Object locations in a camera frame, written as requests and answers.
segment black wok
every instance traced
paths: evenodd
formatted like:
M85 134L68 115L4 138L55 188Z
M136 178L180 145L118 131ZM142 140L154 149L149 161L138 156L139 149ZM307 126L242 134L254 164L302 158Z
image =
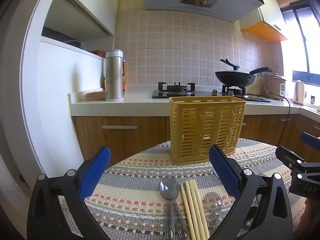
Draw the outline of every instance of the black wok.
M219 81L226 85L227 87L247 87L251 85L254 82L254 79L256 78L255 74L261 73L261 72L272 72L273 69L271 67L262 67L257 68L249 73L238 71L240 66L232 64L227 59L223 60L221 59L223 63L233 67L233 70L226 70L226 71L218 71L215 72L217 79Z

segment wok handle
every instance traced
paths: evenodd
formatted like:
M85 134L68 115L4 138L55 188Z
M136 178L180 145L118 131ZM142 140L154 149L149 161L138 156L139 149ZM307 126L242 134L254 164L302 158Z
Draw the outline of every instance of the wok handle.
M231 67L233 67L233 70L238 70L238 69L240 69L240 66L231 63L227 58L226 58L226 60L221 59L220 61L223 62L223 63L225 63L225 64L227 64L227 65L229 65L229 66L231 66Z
M254 70L250 71L249 74L252 76L252 75L255 75L257 73L272 72L272 71L273 71L273 68L271 68L271 67L260 67L260 68L257 68L257 69L254 69Z

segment electric kettle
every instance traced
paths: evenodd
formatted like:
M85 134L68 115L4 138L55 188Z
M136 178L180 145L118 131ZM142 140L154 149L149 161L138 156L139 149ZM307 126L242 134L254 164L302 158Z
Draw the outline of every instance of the electric kettle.
M294 86L293 102L303 106L304 95L304 82L302 82L301 80L297 80Z

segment stainless steel thermos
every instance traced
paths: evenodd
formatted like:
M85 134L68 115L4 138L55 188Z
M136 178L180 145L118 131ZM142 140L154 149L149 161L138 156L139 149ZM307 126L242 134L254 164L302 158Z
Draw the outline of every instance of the stainless steel thermos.
M106 100L123 100L122 87L123 52L113 49L106 54Z

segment table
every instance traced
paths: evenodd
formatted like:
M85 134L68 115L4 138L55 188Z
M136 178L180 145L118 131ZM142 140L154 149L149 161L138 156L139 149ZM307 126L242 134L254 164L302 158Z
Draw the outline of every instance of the table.
M222 220L233 202L221 182L212 173L210 162L176 166L170 162L170 142L160 144L105 170L91 197L85 199L94 218L111 239L164 239L164 203L159 193L159 183L166 175L175 176L178 183L195 179L201 198L215 191L223 199L220 212ZM255 174L271 176L278 172L288 188L290 170L275 156L276 147L252 140L239 139L234 158L242 168L250 168ZM298 226L304 212L305 198L288 192L292 209L293 228ZM63 197L61 207L71 230L81 235ZM185 218L183 200L179 194L177 203ZM211 215L206 213L209 233L212 234Z

